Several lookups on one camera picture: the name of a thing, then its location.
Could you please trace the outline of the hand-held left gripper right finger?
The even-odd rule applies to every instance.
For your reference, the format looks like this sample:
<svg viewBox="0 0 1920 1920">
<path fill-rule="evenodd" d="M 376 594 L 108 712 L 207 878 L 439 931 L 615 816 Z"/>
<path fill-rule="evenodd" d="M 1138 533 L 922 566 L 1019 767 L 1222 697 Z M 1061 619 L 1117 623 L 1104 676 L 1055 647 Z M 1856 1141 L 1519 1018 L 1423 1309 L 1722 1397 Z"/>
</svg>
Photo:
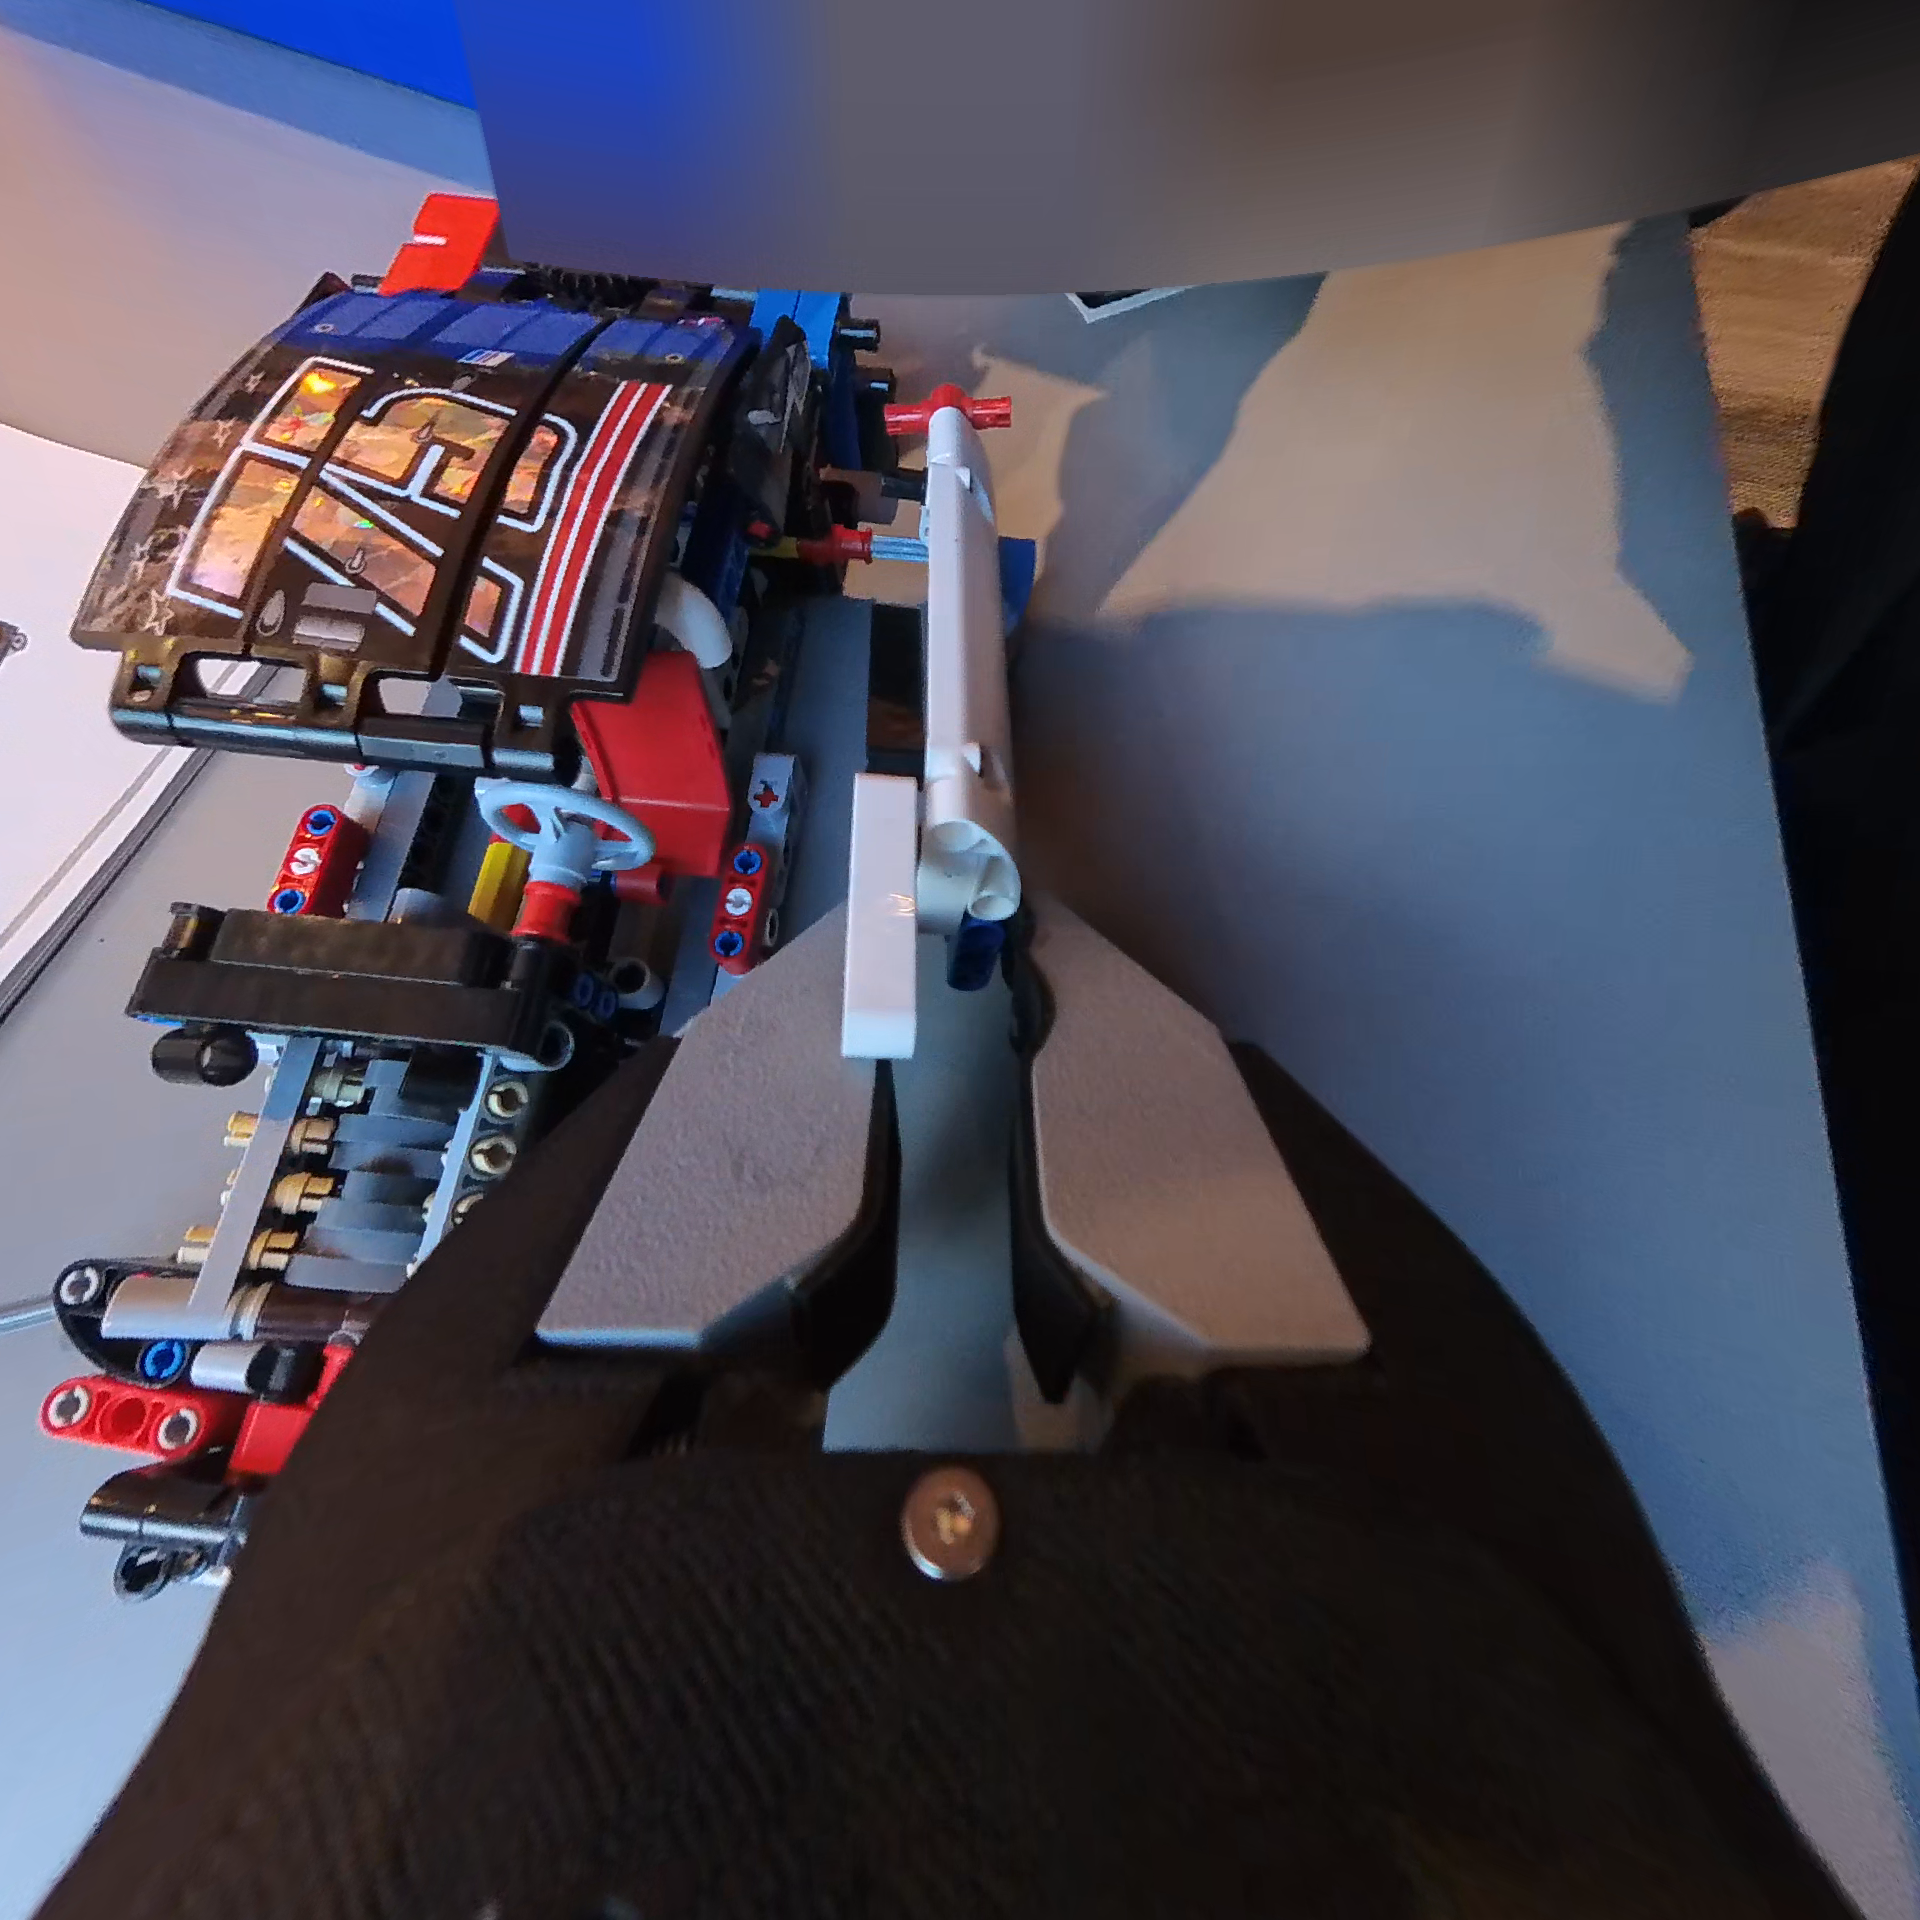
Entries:
<svg viewBox="0 0 1920 1920">
<path fill-rule="evenodd" d="M 1368 1355 L 1208 1018 L 1050 896 L 1017 925 L 1014 1014 L 1015 1327 L 1044 1401 Z"/>
</svg>

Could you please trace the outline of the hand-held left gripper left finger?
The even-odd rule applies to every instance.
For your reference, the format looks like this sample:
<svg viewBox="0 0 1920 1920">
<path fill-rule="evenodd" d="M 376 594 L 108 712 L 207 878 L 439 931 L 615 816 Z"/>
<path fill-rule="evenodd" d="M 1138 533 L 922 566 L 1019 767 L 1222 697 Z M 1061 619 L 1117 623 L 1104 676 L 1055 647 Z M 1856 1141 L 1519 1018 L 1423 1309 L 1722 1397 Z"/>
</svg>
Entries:
<svg viewBox="0 0 1920 1920">
<path fill-rule="evenodd" d="M 892 1070 L 841 1054 L 829 913 L 689 1025 L 541 1317 L 563 1350 L 846 1374 L 894 1306 Z"/>
</svg>

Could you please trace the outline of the white brick side panel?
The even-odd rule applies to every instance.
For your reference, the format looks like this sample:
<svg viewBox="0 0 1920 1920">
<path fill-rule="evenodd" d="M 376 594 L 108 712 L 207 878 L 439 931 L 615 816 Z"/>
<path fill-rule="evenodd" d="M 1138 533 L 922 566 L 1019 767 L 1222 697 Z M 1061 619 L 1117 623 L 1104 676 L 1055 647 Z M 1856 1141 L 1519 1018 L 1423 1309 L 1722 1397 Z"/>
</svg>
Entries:
<svg viewBox="0 0 1920 1920">
<path fill-rule="evenodd" d="M 1015 753 L 1006 682 L 1006 600 L 982 432 L 1014 404 L 938 386 L 886 413 L 924 434 L 924 771 L 861 774 L 851 786 L 841 1051 L 894 1062 L 919 1037 L 919 943 L 954 941 L 951 973 L 973 978 L 1022 906 Z"/>
</svg>

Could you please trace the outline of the toy brick race car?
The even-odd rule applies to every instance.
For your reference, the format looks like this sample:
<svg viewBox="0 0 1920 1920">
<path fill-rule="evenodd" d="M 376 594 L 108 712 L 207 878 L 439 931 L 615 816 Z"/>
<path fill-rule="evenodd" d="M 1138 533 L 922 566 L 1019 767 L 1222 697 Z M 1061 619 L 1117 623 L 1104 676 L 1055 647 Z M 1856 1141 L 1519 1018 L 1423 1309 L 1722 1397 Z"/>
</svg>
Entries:
<svg viewBox="0 0 1920 1920">
<path fill-rule="evenodd" d="M 150 465 L 75 643 L 116 730 L 346 767 L 133 987 L 157 1081 L 259 1082 L 221 1209 L 83 1258 L 40 1409 L 123 1603 L 227 1584 L 385 1301 L 672 1015 L 780 940 L 807 605 L 924 499 L 843 294 L 512 261 L 431 196 Z"/>
</svg>

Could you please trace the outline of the dark cloth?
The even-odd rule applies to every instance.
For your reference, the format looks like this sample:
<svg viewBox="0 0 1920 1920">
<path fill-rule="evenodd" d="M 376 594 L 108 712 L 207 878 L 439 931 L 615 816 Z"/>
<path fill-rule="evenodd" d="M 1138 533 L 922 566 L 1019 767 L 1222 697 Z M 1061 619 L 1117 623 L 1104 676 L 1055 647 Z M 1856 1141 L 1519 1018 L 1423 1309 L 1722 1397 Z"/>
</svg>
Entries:
<svg viewBox="0 0 1920 1920">
<path fill-rule="evenodd" d="M 1768 753 L 1889 1528 L 1919 1627 L 1919 189 L 1837 347 L 1790 531 L 1741 517 Z"/>
</svg>

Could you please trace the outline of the open instruction booklet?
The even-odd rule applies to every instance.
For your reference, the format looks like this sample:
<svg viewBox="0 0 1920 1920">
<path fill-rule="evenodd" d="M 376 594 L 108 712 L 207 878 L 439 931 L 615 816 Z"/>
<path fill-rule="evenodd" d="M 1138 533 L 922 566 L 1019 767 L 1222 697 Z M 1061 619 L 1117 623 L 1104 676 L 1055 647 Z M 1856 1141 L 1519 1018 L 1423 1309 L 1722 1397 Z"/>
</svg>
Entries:
<svg viewBox="0 0 1920 1920">
<path fill-rule="evenodd" d="M 140 468 L 3 429 L 3 1009 L 207 765 L 108 719 L 115 664 L 69 639 Z"/>
</svg>

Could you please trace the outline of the blue plastic object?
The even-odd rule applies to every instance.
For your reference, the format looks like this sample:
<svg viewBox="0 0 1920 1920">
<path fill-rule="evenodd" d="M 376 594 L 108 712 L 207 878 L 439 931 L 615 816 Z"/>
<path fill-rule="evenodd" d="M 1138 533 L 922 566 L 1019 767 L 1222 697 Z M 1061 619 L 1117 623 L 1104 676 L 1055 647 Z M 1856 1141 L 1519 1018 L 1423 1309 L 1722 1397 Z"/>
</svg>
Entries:
<svg viewBox="0 0 1920 1920">
<path fill-rule="evenodd" d="M 7 2 L 7 30 L 93 61 L 245 102 L 272 63 L 314 61 L 472 111 L 450 2 Z"/>
</svg>

